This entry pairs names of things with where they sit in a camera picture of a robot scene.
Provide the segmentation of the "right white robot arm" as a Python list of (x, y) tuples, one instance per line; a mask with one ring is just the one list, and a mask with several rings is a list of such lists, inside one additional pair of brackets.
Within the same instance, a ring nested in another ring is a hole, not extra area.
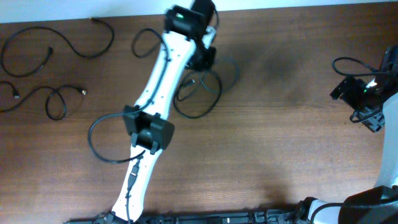
[(397, 46), (388, 47), (379, 68), (364, 64), (367, 73), (345, 73), (331, 92), (353, 109), (349, 120), (371, 132), (384, 131), (381, 168), (372, 189), (344, 202), (307, 197), (293, 212), (291, 223), (397, 223)]

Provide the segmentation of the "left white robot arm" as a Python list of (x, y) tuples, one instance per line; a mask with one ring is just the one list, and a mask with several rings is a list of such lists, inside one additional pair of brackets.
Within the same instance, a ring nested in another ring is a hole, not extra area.
[(134, 223), (144, 209), (144, 197), (155, 163), (170, 144), (175, 126), (168, 121), (172, 98), (186, 69), (210, 68), (215, 57), (210, 26), (212, 1), (194, 1), (190, 8), (174, 6), (165, 14), (159, 34), (159, 54), (149, 81), (134, 106), (125, 106), (123, 121), (131, 148), (127, 173), (105, 223)]

